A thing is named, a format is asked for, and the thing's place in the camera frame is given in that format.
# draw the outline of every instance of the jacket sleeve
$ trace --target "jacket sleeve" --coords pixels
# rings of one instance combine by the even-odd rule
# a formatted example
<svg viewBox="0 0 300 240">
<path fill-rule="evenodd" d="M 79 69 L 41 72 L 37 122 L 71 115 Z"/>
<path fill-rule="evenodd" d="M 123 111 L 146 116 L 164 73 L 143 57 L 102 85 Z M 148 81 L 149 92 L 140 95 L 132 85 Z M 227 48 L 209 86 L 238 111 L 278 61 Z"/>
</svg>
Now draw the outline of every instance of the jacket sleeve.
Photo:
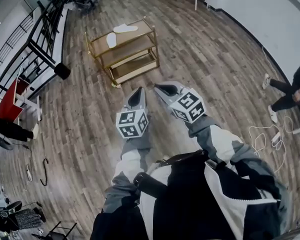
<svg viewBox="0 0 300 240">
<path fill-rule="evenodd" d="M 217 164 L 224 163 L 240 177 L 248 177 L 265 195 L 270 193 L 273 198 L 280 200 L 278 210 L 280 231 L 283 233 L 288 226 L 288 211 L 291 210 L 289 194 L 269 165 L 255 155 L 250 145 L 243 143 L 230 131 L 219 127 L 209 116 L 202 116 L 186 126 L 189 137 L 197 137 L 198 144 L 208 152 L 211 160 Z"/>
<path fill-rule="evenodd" d="M 149 153 L 149 133 L 129 139 L 123 146 L 121 160 L 115 167 L 111 187 L 105 191 L 105 203 L 93 224 L 90 239 L 146 239 L 147 232 L 136 201 L 140 192 L 133 180 L 147 170 L 146 155 Z"/>
<path fill-rule="evenodd" d="M 131 138 L 125 143 L 121 161 L 115 167 L 112 186 L 105 192 L 104 213 L 113 213 L 123 205 L 130 207 L 139 199 L 139 191 L 134 185 L 134 178 L 138 173 L 147 170 L 146 155 L 150 149 L 147 131 L 142 137 Z"/>
</svg>

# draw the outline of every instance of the person's hand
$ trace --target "person's hand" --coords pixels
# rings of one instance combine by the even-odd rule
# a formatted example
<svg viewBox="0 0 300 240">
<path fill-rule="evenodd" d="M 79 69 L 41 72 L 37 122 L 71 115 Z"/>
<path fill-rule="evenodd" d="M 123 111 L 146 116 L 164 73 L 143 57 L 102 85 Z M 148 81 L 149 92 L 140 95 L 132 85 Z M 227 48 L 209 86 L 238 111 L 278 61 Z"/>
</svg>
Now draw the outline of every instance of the person's hand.
<svg viewBox="0 0 300 240">
<path fill-rule="evenodd" d="M 292 99 L 295 101 L 295 102 L 299 102 L 300 101 L 300 89 L 297 90 L 294 95 L 292 95 Z"/>
</svg>

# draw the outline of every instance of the shoe insole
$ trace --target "shoe insole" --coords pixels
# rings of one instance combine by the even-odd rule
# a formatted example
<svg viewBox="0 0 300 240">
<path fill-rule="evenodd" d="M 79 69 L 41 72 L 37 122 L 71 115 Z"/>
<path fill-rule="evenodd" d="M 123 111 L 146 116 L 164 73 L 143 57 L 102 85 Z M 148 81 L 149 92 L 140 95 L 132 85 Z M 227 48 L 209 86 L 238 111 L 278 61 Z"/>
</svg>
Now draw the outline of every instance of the shoe insole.
<svg viewBox="0 0 300 240">
<path fill-rule="evenodd" d="M 109 46 L 109 48 L 116 47 L 117 45 L 117 37 L 116 34 L 111 32 L 106 36 L 106 42 Z"/>
<path fill-rule="evenodd" d="M 127 26 L 126 24 L 115 26 L 113 28 L 113 32 L 115 33 L 124 33 L 124 32 L 137 31 L 137 30 L 138 30 L 137 26 Z"/>
</svg>

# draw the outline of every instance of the black pants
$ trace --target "black pants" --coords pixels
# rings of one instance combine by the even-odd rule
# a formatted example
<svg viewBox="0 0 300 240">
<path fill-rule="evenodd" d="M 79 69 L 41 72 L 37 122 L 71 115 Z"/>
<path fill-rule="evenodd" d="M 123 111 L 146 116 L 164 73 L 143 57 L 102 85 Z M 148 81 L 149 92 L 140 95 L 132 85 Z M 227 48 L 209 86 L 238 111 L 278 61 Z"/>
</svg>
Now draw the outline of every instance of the black pants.
<svg viewBox="0 0 300 240">
<path fill-rule="evenodd" d="M 34 138 L 34 134 L 32 131 L 23 129 L 21 126 L 8 122 L 4 119 L 0 118 L 0 134 L 4 136 L 15 139 L 18 141 L 26 142 L 29 139 Z"/>
<path fill-rule="evenodd" d="M 300 101 L 295 102 L 293 99 L 293 94 L 300 88 L 300 86 L 298 84 L 293 82 L 292 85 L 290 85 L 289 83 L 280 82 L 280 81 L 271 79 L 270 85 L 272 87 L 277 88 L 281 92 L 285 93 L 285 96 L 278 99 L 271 106 L 271 108 L 274 112 L 277 112 L 279 110 L 291 109 L 300 104 Z"/>
</svg>

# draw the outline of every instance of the black and white marker cube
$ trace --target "black and white marker cube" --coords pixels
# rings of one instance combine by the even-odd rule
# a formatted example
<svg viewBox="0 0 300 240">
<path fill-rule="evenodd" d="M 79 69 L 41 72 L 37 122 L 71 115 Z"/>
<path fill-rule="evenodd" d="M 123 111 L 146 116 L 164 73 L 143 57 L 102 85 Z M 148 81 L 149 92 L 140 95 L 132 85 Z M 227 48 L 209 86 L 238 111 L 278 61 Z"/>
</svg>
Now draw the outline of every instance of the black and white marker cube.
<svg viewBox="0 0 300 240">
<path fill-rule="evenodd" d="M 183 95 L 170 107 L 177 118 L 191 124 L 206 112 L 204 100 L 193 88 L 184 88 Z"/>
<path fill-rule="evenodd" d="M 149 121 L 144 109 L 116 114 L 115 126 L 124 139 L 141 137 L 148 124 Z"/>
</svg>

